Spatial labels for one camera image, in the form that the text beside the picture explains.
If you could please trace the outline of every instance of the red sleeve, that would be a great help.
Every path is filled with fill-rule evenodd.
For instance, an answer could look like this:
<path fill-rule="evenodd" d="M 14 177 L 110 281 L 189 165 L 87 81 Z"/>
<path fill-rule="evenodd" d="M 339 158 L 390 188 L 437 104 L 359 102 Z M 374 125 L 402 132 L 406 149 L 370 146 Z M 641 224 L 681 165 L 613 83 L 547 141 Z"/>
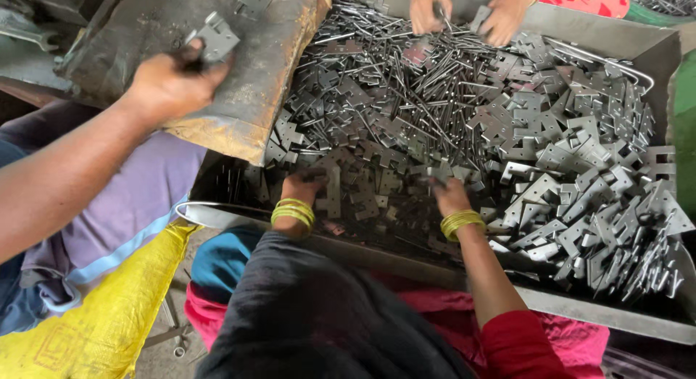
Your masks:
<path fill-rule="evenodd" d="M 574 378 L 531 311 L 501 313 L 488 321 L 481 330 L 481 344 L 492 378 Z"/>

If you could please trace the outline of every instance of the person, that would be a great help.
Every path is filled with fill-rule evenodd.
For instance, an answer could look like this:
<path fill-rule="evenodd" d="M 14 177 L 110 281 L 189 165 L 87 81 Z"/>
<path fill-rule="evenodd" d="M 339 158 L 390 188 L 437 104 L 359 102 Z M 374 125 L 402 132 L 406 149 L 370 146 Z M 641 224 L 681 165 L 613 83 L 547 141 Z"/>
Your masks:
<path fill-rule="evenodd" d="M 452 14 L 452 0 L 411 0 L 410 14 L 414 34 L 439 32 L 444 25 L 433 13 L 433 3 L 439 1 L 447 17 Z M 629 11 L 629 0 L 492 0 L 493 10 L 478 30 L 493 46 L 506 46 L 517 33 L 527 8 L 536 2 L 593 13 L 611 18 L 623 18 Z"/>
<path fill-rule="evenodd" d="M 598 359 L 608 330 L 588 324 L 575 332 L 556 322 L 564 347 L 575 349 L 565 358 L 575 368 L 568 372 L 501 268 L 459 180 L 434 194 L 445 229 L 461 243 L 478 332 L 471 338 L 461 329 L 472 321 L 454 309 L 465 296 L 403 284 L 397 296 L 387 275 L 383 284 L 305 246 L 321 175 L 300 170 L 284 180 L 270 231 L 237 226 L 198 248 L 185 314 L 210 353 L 197 378 L 604 377 Z M 428 313 L 438 314 L 432 323 Z M 478 341 L 483 359 L 467 362 Z"/>
<path fill-rule="evenodd" d="M 0 126 L 0 336 L 79 305 L 177 217 L 206 149 L 157 129 L 230 71 L 183 71 L 202 46 L 145 61 L 103 112 L 58 101 Z"/>

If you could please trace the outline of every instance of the hand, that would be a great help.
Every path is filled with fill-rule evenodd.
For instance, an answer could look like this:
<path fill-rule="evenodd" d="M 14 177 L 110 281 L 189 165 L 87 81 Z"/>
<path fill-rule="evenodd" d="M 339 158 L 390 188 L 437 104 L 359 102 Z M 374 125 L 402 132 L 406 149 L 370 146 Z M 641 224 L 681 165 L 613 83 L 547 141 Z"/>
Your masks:
<path fill-rule="evenodd" d="M 442 31 L 444 25 L 437 20 L 433 13 L 435 0 L 411 0 L 411 26 L 413 34 L 427 34 L 429 32 Z M 437 0 L 442 4 L 445 14 L 449 19 L 452 15 L 451 0 Z"/>
<path fill-rule="evenodd" d="M 471 209 L 464 185 L 459 179 L 450 178 L 447 181 L 447 186 L 442 186 L 435 178 L 431 178 L 430 182 L 433 185 L 435 198 L 437 198 L 437 207 L 440 209 L 442 217 L 447 217 L 457 211 Z"/>
<path fill-rule="evenodd" d="M 299 199 L 311 207 L 314 204 L 314 198 L 317 197 L 317 192 L 327 183 L 328 176 L 324 168 L 299 170 L 283 181 L 281 199 Z"/>
<path fill-rule="evenodd" d="M 515 35 L 524 14 L 534 0 L 493 0 L 488 6 L 493 9 L 491 16 L 480 28 L 486 35 L 486 42 L 493 46 L 506 46 Z"/>
<path fill-rule="evenodd" d="M 230 72 L 231 61 L 202 72 L 186 71 L 198 61 L 202 49 L 203 42 L 196 38 L 174 53 L 144 61 L 120 102 L 139 111 L 154 126 L 208 106 Z"/>
<path fill-rule="evenodd" d="M 299 170 L 283 181 L 281 199 L 299 199 L 311 207 L 314 204 L 315 197 L 317 197 L 317 192 L 325 187 L 327 183 L 326 169 Z M 283 232 L 290 238 L 299 239 L 307 231 L 307 226 L 292 216 L 280 216 L 275 219 L 273 230 Z"/>

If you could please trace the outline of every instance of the yellow sack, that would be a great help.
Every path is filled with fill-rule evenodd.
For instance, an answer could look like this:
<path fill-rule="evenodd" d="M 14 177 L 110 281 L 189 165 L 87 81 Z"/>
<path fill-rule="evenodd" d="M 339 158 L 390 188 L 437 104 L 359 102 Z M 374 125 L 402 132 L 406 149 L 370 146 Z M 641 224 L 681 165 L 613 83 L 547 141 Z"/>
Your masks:
<path fill-rule="evenodd" d="M 135 361 L 198 226 L 177 220 L 62 317 L 0 337 L 0 378 L 123 378 Z"/>

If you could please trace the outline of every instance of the yellow bangle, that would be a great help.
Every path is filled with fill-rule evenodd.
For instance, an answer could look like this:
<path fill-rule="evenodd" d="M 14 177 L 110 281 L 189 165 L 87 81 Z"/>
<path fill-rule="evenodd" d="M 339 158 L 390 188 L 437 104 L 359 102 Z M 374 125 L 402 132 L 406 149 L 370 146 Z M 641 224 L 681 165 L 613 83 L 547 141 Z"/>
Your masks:
<path fill-rule="evenodd" d="M 481 216 L 478 212 L 468 209 L 451 213 L 442 219 L 440 230 L 445 234 L 448 241 L 459 242 L 459 239 L 457 239 L 457 229 L 466 224 L 479 224 L 484 228 L 484 231 L 486 228 L 486 223 L 481 220 Z"/>
<path fill-rule="evenodd" d="M 314 225 L 314 212 L 312 212 L 312 208 L 309 204 L 302 200 L 286 198 L 278 201 L 273 210 L 273 214 L 271 214 L 271 225 L 275 224 L 276 219 L 281 216 L 294 217 L 305 224 L 309 232 L 312 231 L 312 226 Z"/>

